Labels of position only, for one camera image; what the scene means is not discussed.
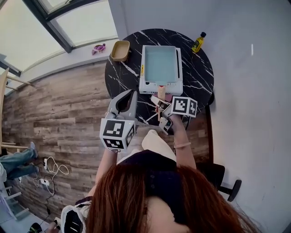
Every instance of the purple object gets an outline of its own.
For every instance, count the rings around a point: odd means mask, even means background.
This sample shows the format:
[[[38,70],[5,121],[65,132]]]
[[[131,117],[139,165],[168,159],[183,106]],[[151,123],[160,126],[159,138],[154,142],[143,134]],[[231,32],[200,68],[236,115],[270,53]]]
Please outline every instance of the purple object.
[[[102,44],[102,45],[96,45],[93,50],[92,50],[92,55],[94,55],[96,52],[103,52],[103,50],[106,49],[106,46],[105,44]]]

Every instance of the small brown box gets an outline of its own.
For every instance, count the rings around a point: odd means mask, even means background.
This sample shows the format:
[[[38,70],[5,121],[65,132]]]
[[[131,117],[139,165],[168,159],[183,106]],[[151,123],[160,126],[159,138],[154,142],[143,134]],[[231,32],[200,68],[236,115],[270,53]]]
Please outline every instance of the small brown box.
[[[129,41],[117,41],[113,46],[110,57],[114,61],[126,61],[128,57],[129,47]]]

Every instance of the woman's arm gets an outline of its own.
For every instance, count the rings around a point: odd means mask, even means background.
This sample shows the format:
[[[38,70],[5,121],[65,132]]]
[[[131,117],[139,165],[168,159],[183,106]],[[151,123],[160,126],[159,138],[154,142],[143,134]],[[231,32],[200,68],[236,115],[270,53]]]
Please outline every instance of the woman's arm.
[[[97,170],[96,178],[95,178],[95,185],[88,193],[89,196],[93,196],[95,193],[95,189],[101,177],[109,170],[109,168],[113,165],[116,165],[117,161],[117,152],[110,151],[105,149],[100,165]]]
[[[179,115],[172,115],[170,119],[173,122],[174,143],[175,146],[184,145],[189,142],[188,136]],[[189,166],[196,169],[195,159],[190,145],[176,148],[177,166]]]

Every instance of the power adapter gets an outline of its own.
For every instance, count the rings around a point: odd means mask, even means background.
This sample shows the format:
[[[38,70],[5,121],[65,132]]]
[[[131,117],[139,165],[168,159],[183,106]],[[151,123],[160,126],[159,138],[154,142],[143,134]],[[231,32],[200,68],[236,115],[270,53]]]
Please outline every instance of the power adapter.
[[[44,159],[44,168],[47,171],[47,158]]]

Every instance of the power strip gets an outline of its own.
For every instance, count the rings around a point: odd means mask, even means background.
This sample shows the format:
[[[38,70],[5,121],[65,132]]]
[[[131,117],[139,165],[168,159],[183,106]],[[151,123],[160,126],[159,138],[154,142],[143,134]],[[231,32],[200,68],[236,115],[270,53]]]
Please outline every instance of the power strip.
[[[44,167],[45,167],[45,170],[47,171],[47,158],[44,159]]]
[[[48,180],[45,180],[45,179],[40,179],[40,182],[46,186],[50,185],[50,182]]]

